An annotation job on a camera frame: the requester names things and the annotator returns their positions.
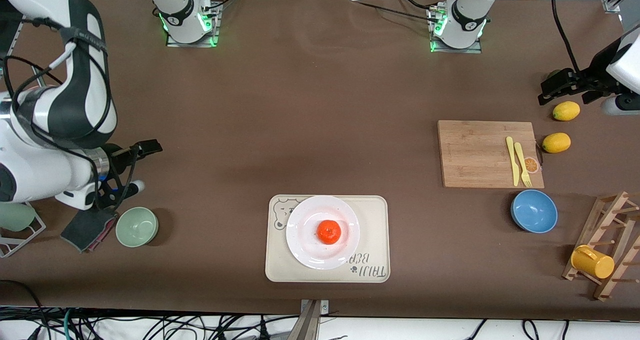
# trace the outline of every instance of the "cutting board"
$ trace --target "cutting board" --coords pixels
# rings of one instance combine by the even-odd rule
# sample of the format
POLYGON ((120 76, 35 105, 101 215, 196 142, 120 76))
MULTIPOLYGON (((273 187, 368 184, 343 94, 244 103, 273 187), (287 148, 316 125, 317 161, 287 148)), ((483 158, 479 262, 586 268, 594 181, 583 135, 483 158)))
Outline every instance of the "cutting board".
MULTIPOLYGON (((522 145, 524 157, 538 158, 529 122, 438 121, 444 187, 524 189, 522 180, 513 184, 507 136, 522 145)), ((529 175, 533 188, 544 189, 542 170, 529 175)))

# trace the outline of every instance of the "beige tray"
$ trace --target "beige tray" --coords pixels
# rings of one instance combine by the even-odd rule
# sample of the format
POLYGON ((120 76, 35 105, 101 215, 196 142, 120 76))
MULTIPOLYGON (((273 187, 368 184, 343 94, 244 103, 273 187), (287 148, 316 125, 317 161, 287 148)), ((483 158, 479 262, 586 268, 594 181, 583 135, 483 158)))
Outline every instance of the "beige tray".
POLYGON ((276 195, 269 202, 264 273, 276 282, 384 282, 391 272, 387 202, 380 196, 336 196, 354 210, 360 225, 355 254, 332 270, 300 264, 287 245, 286 225, 293 209, 313 195, 276 195))

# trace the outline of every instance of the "yellow lemon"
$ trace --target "yellow lemon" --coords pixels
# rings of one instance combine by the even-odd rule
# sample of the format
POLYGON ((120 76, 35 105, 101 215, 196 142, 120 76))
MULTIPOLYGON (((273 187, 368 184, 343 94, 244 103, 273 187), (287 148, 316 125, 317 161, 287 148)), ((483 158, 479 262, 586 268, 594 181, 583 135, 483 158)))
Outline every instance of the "yellow lemon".
POLYGON ((565 101, 553 109, 553 118, 558 121, 571 121, 580 114, 580 105, 573 101, 565 101))
POLYGON ((549 153, 558 153, 566 150, 571 146, 569 135, 563 132, 553 133, 544 138, 542 141, 542 150, 549 153))

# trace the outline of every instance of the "green cup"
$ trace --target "green cup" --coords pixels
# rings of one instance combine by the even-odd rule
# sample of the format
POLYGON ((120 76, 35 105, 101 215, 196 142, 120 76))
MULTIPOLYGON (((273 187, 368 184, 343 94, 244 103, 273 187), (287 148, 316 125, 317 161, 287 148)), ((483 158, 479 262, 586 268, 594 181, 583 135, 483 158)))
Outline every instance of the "green cup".
POLYGON ((22 203, 0 202, 0 227, 9 231, 22 231, 35 219, 36 210, 22 203))

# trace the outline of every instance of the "table surface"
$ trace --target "table surface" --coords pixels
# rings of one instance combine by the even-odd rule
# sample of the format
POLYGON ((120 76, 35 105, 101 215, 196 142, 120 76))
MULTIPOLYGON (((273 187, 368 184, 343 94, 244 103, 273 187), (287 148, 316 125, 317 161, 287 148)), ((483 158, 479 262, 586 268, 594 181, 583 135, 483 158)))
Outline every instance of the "table surface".
MULTIPOLYGON (((593 103, 560 123, 553 106, 538 106, 542 77, 570 65, 548 1, 497 1, 481 55, 430 53, 425 23, 349 0, 237 0, 219 47, 170 49, 151 0, 92 1, 119 113, 112 142, 157 138, 164 148, 139 162, 146 190, 122 210, 151 208, 160 229, 149 246, 125 248, 112 233, 79 255, 59 238, 74 211, 39 201, 48 228, 0 261, 0 278, 29 284, 44 305, 297 313, 300 299, 322 298, 338 315, 640 315, 637 285, 619 284, 603 303, 590 281, 560 277, 594 196, 640 190, 640 143, 629 138, 640 118, 603 116, 593 103), (443 188, 440 119, 530 121, 538 140, 567 132, 571 148, 542 165, 556 228, 521 231, 508 209, 516 190, 443 188), (270 282, 276 194, 384 197, 389 280, 270 282)), ((401 0, 375 3, 421 14, 401 0)), ((581 66, 622 33, 600 2, 558 9, 581 66)), ((25 27, 14 54, 49 63, 59 40, 25 27)), ((14 81, 30 75, 11 70, 14 81)), ((28 299, 5 286, 0 302, 28 299)))

